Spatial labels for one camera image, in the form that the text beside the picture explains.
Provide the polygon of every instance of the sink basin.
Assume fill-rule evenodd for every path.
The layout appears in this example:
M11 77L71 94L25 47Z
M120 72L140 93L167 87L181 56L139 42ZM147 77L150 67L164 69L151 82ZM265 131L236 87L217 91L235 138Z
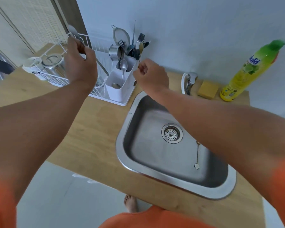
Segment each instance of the sink basin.
M236 171L196 140L145 92L135 98L116 140L128 169L209 199L226 197Z

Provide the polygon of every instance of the drain hole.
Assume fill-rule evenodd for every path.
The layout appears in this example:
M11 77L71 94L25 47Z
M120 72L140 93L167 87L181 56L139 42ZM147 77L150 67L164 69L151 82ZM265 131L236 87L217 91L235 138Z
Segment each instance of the drain hole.
M162 136L167 142L175 144L182 140L183 132L179 126L169 123L162 128Z

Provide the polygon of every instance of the yellow sponge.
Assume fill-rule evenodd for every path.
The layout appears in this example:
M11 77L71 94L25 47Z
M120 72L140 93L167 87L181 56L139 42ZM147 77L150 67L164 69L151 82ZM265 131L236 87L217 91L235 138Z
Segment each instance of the yellow sponge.
M218 84L213 83L210 81L203 81L203 84L198 90L198 95L206 98L206 99L213 99L218 91Z

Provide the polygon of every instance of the forearm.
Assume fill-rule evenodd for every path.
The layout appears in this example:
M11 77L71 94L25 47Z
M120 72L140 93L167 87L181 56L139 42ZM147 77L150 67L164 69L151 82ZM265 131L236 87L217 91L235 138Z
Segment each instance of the forearm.
M11 184L17 201L67 134L88 93L83 82L73 82L0 108L0 179Z
M171 90L157 94L155 100L270 201L270 177L285 158L285 119L253 107L193 98Z

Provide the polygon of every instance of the yellow bottle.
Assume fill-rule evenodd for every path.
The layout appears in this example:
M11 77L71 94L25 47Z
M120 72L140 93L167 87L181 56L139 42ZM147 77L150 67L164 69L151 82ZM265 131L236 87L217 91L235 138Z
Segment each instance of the yellow bottle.
M282 40L273 40L252 55L236 73L220 96L224 101L233 101L244 89L264 73L277 59L279 50L285 45Z

